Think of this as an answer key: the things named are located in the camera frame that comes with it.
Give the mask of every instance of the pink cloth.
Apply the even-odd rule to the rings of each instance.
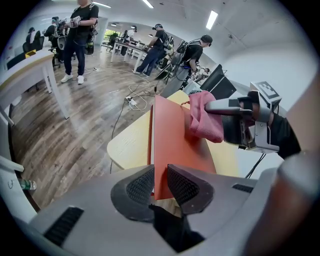
[[[224,140],[224,128],[219,114],[205,111],[208,102],[215,101],[215,97],[208,91],[194,93],[190,98],[191,125],[190,131],[198,138],[205,138],[213,143]]]

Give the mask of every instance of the red folder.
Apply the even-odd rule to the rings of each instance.
[[[189,109],[159,95],[150,115],[148,163],[154,164],[154,198],[172,198],[167,182],[168,164],[216,173],[204,138],[191,135]]]

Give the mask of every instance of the wooden table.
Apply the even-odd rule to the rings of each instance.
[[[181,104],[187,102],[189,97],[179,90],[168,100]],[[150,111],[119,133],[107,145],[107,152],[112,161],[122,169],[147,165],[148,139],[149,139]],[[238,177],[238,161],[236,150],[238,147],[222,143],[212,143],[207,140],[216,173],[226,176]]]
[[[142,48],[140,48],[140,47],[137,47],[137,46],[135,46],[135,45],[126,44],[126,43],[123,43],[123,42],[115,42],[114,47],[113,47],[113,50],[112,50],[112,55],[111,55],[111,60],[110,60],[110,62],[113,62],[113,61],[114,61],[114,56],[115,56],[115,53],[116,53],[116,48],[117,48],[117,46],[122,46],[122,47],[127,47],[128,49],[132,49],[132,56],[133,56],[133,54],[134,54],[133,51],[139,52],[138,59],[136,60],[136,63],[135,63],[134,69],[133,69],[134,72],[136,72],[136,71],[137,71],[137,68],[138,68],[138,66],[139,66],[139,64],[140,64],[140,60],[141,60],[143,54],[146,54],[147,51],[144,50],[144,49],[142,49]],[[126,51],[126,54],[125,54],[125,56],[124,56],[124,60],[123,60],[124,62],[129,61],[129,60],[128,60],[128,58],[129,58],[128,55],[129,55],[129,51],[127,50],[127,51]]]
[[[39,50],[35,55],[19,62],[0,77],[0,113],[11,126],[14,125],[14,122],[8,117],[4,109],[22,93],[43,79],[49,94],[53,91],[65,119],[69,118],[69,113],[57,87],[52,66],[53,57],[52,52],[46,49]]]

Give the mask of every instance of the wooden floor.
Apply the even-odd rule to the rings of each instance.
[[[152,96],[157,81],[154,77],[159,71],[153,70],[151,77],[134,75],[135,59],[123,62],[116,56],[110,63],[111,54],[105,48],[96,49],[85,60],[87,81],[78,85],[77,81],[61,84],[65,75],[64,66],[55,67],[55,79],[69,111],[70,118],[65,120],[53,93],[48,94],[44,82],[39,91],[33,87],[22,95],[21,102],[13,108],[12,145],[17,163],[24,166],[24,179],[34,180],[37,189],[32,197],[40,208],[91,177],[109,173],[111,160],[107,154],[107,144],[123,106],[124,98],[130,91],[129,85],[149,85],[138,87],[135,91],[143,95],[149,91]],[[77,77],[77,60],[72,61],[72,74]],[[162,81],[158,85],[161,91]],[[152,96],[143,96],[149,103]],[[145,103],[135,98],[138,106]],[[141,111],[133,111],[124,105],[117,123],[114,136],[137,120]],[[119,168],[113,164],[112,172]]]

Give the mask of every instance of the ceiling light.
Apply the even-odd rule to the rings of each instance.
[[[149,8],[154,8],[147,0],[142,0]]]
[[[102,4],[102,3],[99,3],[99,2],[93,2],[93,3],[96,4],[96,5],[99,5],[99,6],[104,6],[104,7],[107,7],[107,8],[111,8],[111,6],[105,5],[105,4]]]
[[[216,18],[218,17],[218,13],[214,12],[213,10],[210,13],[210,17],[208,19],[208,23],[206,24],[206,28],[210,30],[215,23]]]

